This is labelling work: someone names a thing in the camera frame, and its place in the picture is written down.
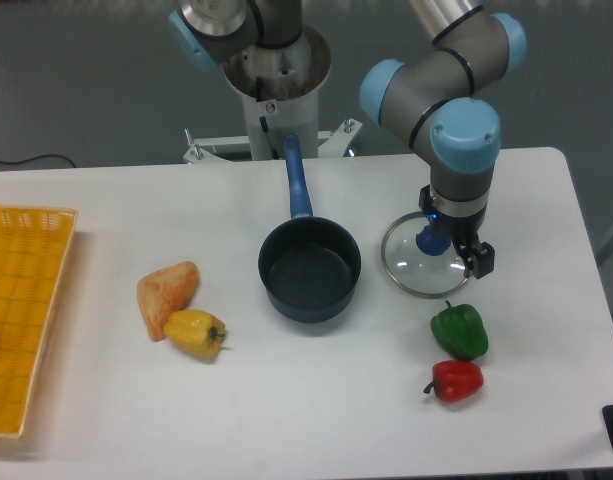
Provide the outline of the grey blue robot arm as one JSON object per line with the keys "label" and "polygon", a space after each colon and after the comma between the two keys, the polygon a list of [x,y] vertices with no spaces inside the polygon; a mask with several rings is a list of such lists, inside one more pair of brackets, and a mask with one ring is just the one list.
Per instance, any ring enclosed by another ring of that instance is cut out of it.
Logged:
{"label": "grey blue robot arm", "polygon": [[[359,91],[365,114],[430,168],[419,205],[446,234],[466,271],[494,268],[493,248],[478,237],[501,144],[496,111],[479,90],[517,68],[527,51],[522,26],[476,1],[415,1],[412,9],[433,51],[416,65],[377,63]],[[283,138],[317,149],[318,93],[330,49],[308,27],[298,1],[183,1],[169,17],[181,49],[201,70],[221,69],[244,106],[254,159],[277,159]]]}

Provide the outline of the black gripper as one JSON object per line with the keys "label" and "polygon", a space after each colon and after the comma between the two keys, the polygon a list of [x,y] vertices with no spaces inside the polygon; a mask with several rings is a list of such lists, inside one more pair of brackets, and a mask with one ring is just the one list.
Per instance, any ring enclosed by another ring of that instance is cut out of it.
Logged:
{"label": "black gripper", "polygon": [[494,271],[495,249],[481,242],[478,230],[488,205],[488,191],[467,200],[450,200],[432,185],[420,191],[419,207],[428,224],[417,234],[423,253],[444,253],[452,244],[464,261],[467,275],[481,279]]}

